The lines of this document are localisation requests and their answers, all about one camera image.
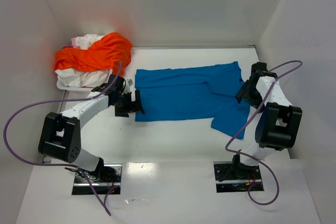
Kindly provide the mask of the blue t shirt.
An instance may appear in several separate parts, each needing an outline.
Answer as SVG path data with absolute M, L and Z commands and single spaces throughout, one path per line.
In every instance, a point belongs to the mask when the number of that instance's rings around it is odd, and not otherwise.
M 245 125 L 250 105 L 236 94 L 244 81 L 238 62 L 180 69 L 138 69 L 135 88 L 145 113 L 137 122 L 211 118 L 211 127 L 234 136 Z

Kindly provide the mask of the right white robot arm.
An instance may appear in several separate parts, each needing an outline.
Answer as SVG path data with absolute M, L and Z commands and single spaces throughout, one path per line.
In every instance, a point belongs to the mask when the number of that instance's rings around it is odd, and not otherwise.
M 285 97 L 278 76 L 267 69 L 267 64 L 257 62 L 251 67 L 250 78 L 236 94 L 236 100 L 246 101 L 253 108 L 261 107 L 254 140 L 233 157 L 231 174 L 235 179 L 246 179 L 256 172 L 258 161 L 275 151 L 292 148 L 295 144 L 302 109 L 292 105 Z

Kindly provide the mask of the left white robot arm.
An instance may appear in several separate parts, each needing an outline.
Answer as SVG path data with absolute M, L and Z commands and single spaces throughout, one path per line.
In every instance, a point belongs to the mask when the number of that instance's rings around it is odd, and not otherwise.
M 46 115 L 38 145 L 39 153 L 74 165 L 96 182 L 104 180 L 110 171 L 103 158 L 81 146 L 81 130 L 96 115 L 114 107 L 116 117 L 145 113 L 140 91 L 131 92 L 131 80 L 110 75 L 108 82 L 91 90 L 86 100 L 61 113 Z

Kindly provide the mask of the orange t shirt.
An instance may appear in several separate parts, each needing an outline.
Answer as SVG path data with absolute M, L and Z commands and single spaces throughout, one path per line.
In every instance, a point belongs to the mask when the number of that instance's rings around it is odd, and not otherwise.
M 109 33 L 94 42 L 88 49 L 65 48 L 56 52 L 55 70 L 73 68 L 82 72 L 113 70 L 117 74 L 122 63 L 120 75 L 131 63 L 132 43 L 119 33 Z

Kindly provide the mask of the white t shirt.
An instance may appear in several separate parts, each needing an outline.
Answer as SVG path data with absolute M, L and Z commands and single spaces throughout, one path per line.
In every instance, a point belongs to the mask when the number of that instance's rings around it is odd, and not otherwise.
M 74 37 L 71 39 L 71 47 L 87 50 L 92 44 L 104 35 L 86 34 L 82 37 Z M 83 72 L 74 68 L 65 70 L 55 70 L 58 80 L 65 86 L 70 88 L 94 88 L 105 83 L 108 80 L 112 70 L 97 70 L 92 72 Z

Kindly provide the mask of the white plastic basket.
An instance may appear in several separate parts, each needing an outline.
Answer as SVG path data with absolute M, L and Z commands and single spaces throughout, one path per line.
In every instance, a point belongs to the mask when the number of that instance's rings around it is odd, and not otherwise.
M 107 82 L 111 73 L 111 69 L 91 72 L 78 71 L 73 68 L 58 69 L 55 71 L 56 85 L 60 90 L 87 92 Z

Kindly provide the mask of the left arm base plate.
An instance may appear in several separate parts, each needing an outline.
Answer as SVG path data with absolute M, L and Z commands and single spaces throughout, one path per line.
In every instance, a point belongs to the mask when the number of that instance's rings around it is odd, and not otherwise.
M 93 172 L 85 171 L 93 188 L 98 195 L 105 195 L 109 190 L 111 194 L 119 195 L 121 190 L 122 164 L 105 164 L 103 175 L 94 177 Z M 74 176 L 72 195 L 93 195 L 93 191 L 81 172 L 76 172 Z

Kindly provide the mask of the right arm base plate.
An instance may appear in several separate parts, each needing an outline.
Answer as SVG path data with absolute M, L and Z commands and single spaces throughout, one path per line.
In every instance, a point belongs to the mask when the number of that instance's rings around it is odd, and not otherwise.
M 217 193 L 247 192 L 251 185 L 251 191 L 264 191 L 259 167 L 253 172 L 235 174 L 231 169 L 232 162 L 214 162 L 214 174 Z

